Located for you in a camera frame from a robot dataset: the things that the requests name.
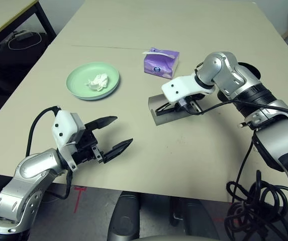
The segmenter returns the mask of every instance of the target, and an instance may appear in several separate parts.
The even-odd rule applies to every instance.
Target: wall
[[[279,34],[288,29],[288,0],[234,0],[255,2],[271,21]],[[46,13],[56,33],[68,23],[74,13],[83,4],[84,0],[40,0],[40,4]],[[43,32],[43,28],[36,16],[32,16],[20,26],[20,29]]]

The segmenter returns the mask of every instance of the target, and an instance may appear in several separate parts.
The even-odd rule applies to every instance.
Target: coiled black cable
[[[238,188],[246,198],[236,195],[231,190],[231,186]],[[241,231],[246,233],[243,240],[249,240],[255,233],[258,233],[261,240],[265,240],[271,229],[281,240],[288,241],[288,222],[284,218],[288,212],[288,201],[282,192],[282,189],[288,191],[288,187],[275,186],[262,181],[261,172],[257,170],[256,182],[252,184],[249,191],[234,181],[228,182],[226,189],[237,200],[232,203],[224,220],[225,230],[230,240],[235,240],[235,233]],[[273,196],[273,205],[265,202],[268,193]],[[287,236],[273,225],[278,221],[282,222]]]

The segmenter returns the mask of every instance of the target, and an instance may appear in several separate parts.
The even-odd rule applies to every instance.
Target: gray floor
[[[7,88],[6,83],[0,82],[0,84]],[[0,108],[6,99],[0,96]],[[60,184],[53,184],[51,188],[58,192],[64,191],[64,185]],[[31,241],[106,240],[110,218],[121,192],[87,188],[81,192],[75,211],[79,195],[79,190],[75,188],[78,187],[72,188],[67,200],[57,200],[51,196],[44,197],[31,231]],[[229,203],[203,201],[203,204],[212,217],[221,240],[229,240],[223,225]],[[173,227],[168,223],[168,197],[144,195],[140,210],[140,237],[183,233],[182,223],[178,227]],[[267,240],[277,240],[277,237],[271,234]]]

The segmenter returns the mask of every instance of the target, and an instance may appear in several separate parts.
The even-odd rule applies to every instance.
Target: green plate
[[[93,80],[98,74],[106,73],[108,84],[101,91],[92,90],[87,85],[88,79]],[[96,100],[111,94],[119,83],[117,69],[104,62],[92,62],[79,66],[73,70],[66,81],[66,86],[71,94],[79,99]]]

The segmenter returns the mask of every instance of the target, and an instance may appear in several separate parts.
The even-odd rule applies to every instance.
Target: purple tissue box
[[[171,79],[175,73],[179,52],[151,48],[144,52],[144,72]]]

